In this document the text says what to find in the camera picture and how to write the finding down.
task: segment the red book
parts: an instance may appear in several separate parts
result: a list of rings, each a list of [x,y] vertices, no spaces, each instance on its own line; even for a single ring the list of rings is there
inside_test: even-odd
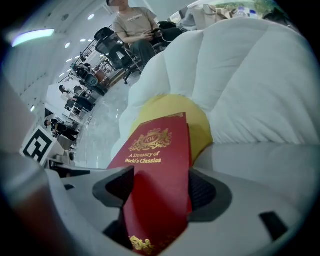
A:
[[[186,229],[190,156],[186,113],[179,113],[141,124],[109,165],[134,166],[123,211],[137,253],[157,255]]]

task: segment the black chair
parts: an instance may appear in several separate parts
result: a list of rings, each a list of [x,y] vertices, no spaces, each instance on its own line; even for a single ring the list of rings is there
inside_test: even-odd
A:
[[[124,49],[124,43],[119,40],[116,34],[107,35],[100,39],[95,47],[98,53],[105,55],[115,70],[124,69],[124,83],[127,85],[128,78],[134,72],[139,72],[139,63],[132,59]]]

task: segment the bag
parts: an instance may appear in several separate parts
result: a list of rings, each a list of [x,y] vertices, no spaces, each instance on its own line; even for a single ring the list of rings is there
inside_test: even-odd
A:
[[[219,21],[228,19],[223,14],[223,10],[210,4],[204,4],[202,8],[196,6],[191,9],[191,12],[198,30],[204,30]]]

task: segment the beige t-shirt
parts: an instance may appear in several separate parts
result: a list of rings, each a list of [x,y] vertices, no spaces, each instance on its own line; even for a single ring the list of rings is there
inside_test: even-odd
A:
[[[113,21],[115,33],[125,32],[129,38],[141,36],[143,32],[152,31],[151,22],[157,17],[144,7],[132,8],[129,14],[118,13]]]

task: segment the floor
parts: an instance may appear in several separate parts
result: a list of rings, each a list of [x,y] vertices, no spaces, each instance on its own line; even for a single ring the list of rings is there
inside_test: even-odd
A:
[[[109,92],[100,97],[93,111],[92,120],[80,131],[75,165],[77,167],[106,169],[111,162],[111,149],[120,138],[119,118],[128,106],[128,95],[132,85],[140,76],[135,73],[128,79],[119,81]]]

